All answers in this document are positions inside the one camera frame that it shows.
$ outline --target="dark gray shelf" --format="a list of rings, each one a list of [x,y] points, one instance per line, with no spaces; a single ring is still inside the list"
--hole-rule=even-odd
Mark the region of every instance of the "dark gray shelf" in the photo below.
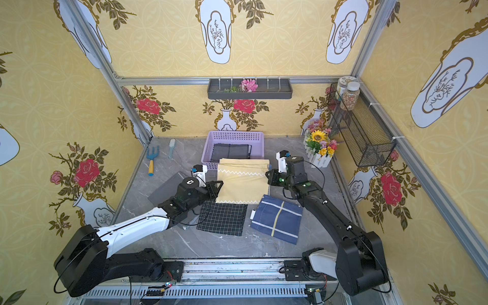
[[[290,79],[254,79],[258,84],[255,92],[225,92],[232,86],[239,86],[243,79],[225,78],[210,79],[208,82],[208,98],[210,100],[288,100],[291,99],[293,88]]]

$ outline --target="glass jar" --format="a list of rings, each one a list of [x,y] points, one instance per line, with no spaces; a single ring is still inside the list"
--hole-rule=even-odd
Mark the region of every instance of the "glass jar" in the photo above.
[[[351,81],[347,84],[347,89],[342,94],[341,108],[343,110],[352,110],[358,101],[359,86],[357,81]]]
[[[344,91],[347,90],[347,84],[350,83],[351,81],[358,81],[357,78],[354,76],[343,76],[339,78],[339,81],[337,82],[337,88],[336,88],[336,100],[341,100],[342,94],[344,94]]]

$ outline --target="white picket fence planter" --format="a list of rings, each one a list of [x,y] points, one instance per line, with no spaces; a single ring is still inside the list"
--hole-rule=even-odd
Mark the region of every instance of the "white picket fence planter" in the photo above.
[[[308,161],[313,165],[315,165],[316,167],[327,167],[330,163],[330,160],[332,160],[332,157],[326,157],[326,156],[321,156],[320,154],[314,154],[312,149],[308,147],[306,144],[306,138],[309,134],[310,132],[308,130],[305,131],[304,146],[305,146],[305,151],[307,153]]]

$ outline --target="white brush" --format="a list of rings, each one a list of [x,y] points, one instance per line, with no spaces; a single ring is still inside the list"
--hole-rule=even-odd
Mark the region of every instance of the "white brush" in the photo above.
[[[172,159],[173,158],[173,149],[175,149],[175,146],[176,146],[176,140],[175,139],[171,139],[171,141],[169,141],[169,155],[168,155],[168,159]]]

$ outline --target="black wire mesh basket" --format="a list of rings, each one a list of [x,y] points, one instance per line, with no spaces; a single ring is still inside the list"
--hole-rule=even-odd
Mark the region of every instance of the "black wire mesh basket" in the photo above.
[[[361,92],[352,109],[343,110],[336,99],[337,84],[332,84],[328,108],[332,112],[333,130],[341,132],[347,148],[358,167],[385,164],[396,146],[396,140],[385,123]]]

